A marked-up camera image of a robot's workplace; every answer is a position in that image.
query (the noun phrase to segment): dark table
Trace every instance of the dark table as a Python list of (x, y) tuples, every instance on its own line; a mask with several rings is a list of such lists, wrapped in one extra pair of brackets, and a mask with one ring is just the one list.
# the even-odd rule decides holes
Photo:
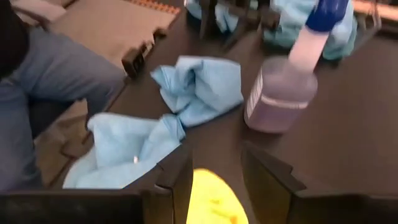
[[(241, 64), (242, 93), (248, 98), (262, 61), (276, 51), (249, 34), (231, 50), (222, 38), (200, 40), (198, 28), (182, 11), (146, 60), (142, 76), (131, 81), (110, 111), (158, 119), (170, 113), (149, 73), (175, 65), (180, 55), (214, 56)], [(193, 148), (194, 167), (212, 170), (235, 191), (250, 223), (255, 223), (241, 171), (242, 142), (251, 141), (294, 166), (306, 191), (398, 191), (398, 45), (375, 37), (337, 69), (318, 69), (318, 94), (285, 135), (248, 129), (243, 105), (209, 123), (187, 130), (183, 144)]]

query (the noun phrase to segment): person's leg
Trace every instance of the person's leg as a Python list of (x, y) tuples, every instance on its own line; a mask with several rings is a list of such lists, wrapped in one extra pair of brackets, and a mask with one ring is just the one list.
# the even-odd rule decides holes
[(68, 37), (35, 29), (19, 80), (28, 94), (44, 99), (86, 99), (89, 116), (104, 109), (122, 88), (124, 72)]
[(5, 78), (0, 81), (0, 192), (41, 186), (27, 97), (18, 85)]

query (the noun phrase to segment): blue cap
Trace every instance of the blue cap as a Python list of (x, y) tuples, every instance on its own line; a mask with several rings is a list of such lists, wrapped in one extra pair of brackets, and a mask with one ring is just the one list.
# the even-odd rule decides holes
[(317, 32), (330, 32), (343, 20), (348, 0), (318, 0), (305, 25)]

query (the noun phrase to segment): blue paper towel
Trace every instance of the blue paper towel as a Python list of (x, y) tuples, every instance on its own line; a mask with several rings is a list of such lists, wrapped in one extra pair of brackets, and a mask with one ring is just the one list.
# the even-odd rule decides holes
[[(279, 27), (275, 32), (264, 32), (264, 38), (283, 47), (293, 46), (308, 15), (316, 4), (316, 0), (273, 0), (271, 8), (280, 13)], [(251, 2), (253, 9), (257, 1)], [(201, 7), (196, 0), (187, 0), (187, 10), (197, 19), (201, 19)], [(344, 19), (337, 24), (328, 38), (323, 50), (323, 57), (336, 59), (348, 56), (354, 49), (358, 23), (354, 17), (354, 7), (350, 1)], [(220, 31), (234, 31), (238, 18), (229, 14), (228, 8), (217, 4), (215, 8), (216, 23)]]
[(180, 120), (171, 114), (154, 120), (102, 113), (89, 120), (88, 128), (94, 146), (74, 163), (63, 188), (121, 189), (155, 167), (185, 137)]
[(186, 127), (207, 122), (243, 102), (240, 64), (211, 57), (178, 58), (175, 67), (156, 68), (167, 106)]

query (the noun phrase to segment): yellow object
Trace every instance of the yellow object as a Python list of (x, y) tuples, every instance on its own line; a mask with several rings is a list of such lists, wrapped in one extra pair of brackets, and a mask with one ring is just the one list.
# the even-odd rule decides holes
[(248, 224), (244, 209), (232, 189), (206, 169), (193, 171), (187, 224)]

